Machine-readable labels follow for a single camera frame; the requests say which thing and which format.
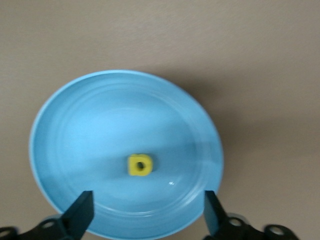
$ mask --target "yellow object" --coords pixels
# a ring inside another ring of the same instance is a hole
[[[131,176],[147,176],[152,172],[153,162],[146,154],[132,154],[128,158],[128,173]]]

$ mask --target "blue plate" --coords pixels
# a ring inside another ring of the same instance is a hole
[[[91,73],[59,89],[35,119],[29,153],[59,212],[93,190],[88,230],[110,239],[157,239],[187,227],[223,173],[221,142],[205,110],[176,85],[132,70]],[[132,154],[148,155],[152,172],[130,175]]]

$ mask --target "yellow block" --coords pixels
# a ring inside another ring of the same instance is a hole
[[[152,172],[153,162],[146,154],[132,154],[128,158],[128,173],[131,176],[147,176]]]

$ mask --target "beige surface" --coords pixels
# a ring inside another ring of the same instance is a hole
[[[319,239],[319,0],[0,1],[0,226],[55,213],[29,167],[32,122],[56,89],[106,69],[162,76],[205,107],[229,212]],[[206,234],[200,218],[165,239]]]

